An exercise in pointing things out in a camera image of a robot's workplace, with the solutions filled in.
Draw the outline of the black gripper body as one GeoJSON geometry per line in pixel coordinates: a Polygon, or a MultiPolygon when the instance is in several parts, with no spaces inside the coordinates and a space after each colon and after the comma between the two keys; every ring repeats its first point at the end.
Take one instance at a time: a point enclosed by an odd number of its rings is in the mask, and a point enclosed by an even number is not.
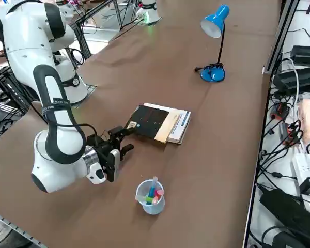
{"type": "Polygon", "coordinates": [[[97,152],[108,156],[112,150],[117,149],[120,152],[120,160],[122,161],[123,155],[120,144],[123,140],[123,131],[124,128],[122,126],[117,126],[107,131],[108,138],[102,138],[102,135],[96,137],[95,149],[97,152]]]}

